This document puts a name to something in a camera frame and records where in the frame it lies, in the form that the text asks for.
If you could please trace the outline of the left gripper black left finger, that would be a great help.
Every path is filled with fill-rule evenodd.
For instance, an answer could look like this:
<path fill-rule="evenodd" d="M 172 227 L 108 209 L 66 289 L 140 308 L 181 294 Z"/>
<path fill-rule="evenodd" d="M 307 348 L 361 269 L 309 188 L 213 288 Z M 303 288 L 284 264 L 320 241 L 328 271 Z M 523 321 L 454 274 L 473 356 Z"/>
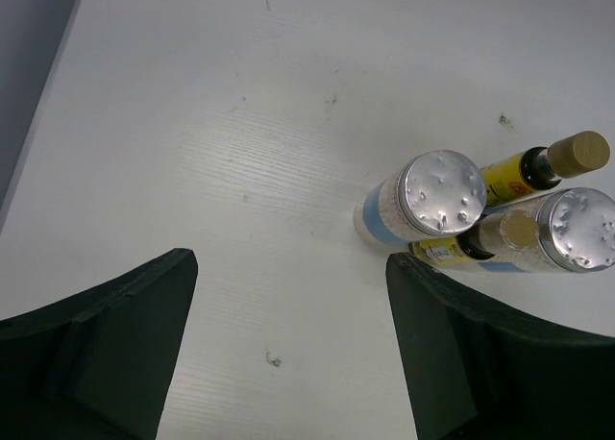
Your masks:
<path fill-rule="evenodd" d="M 197 276 L 173 249 L 3 320 L 2 438 L 156 438 Z"/>

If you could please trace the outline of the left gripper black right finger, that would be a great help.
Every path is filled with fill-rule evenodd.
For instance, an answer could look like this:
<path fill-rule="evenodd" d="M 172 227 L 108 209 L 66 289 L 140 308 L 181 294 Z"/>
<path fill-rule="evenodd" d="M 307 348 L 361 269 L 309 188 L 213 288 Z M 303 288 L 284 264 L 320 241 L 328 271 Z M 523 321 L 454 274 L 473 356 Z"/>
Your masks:
<path fill-rule="evenodd" d="M 421 439 L 610 439 L 614 341 L 527 314 L 407 254 L 386 284 Z"/>

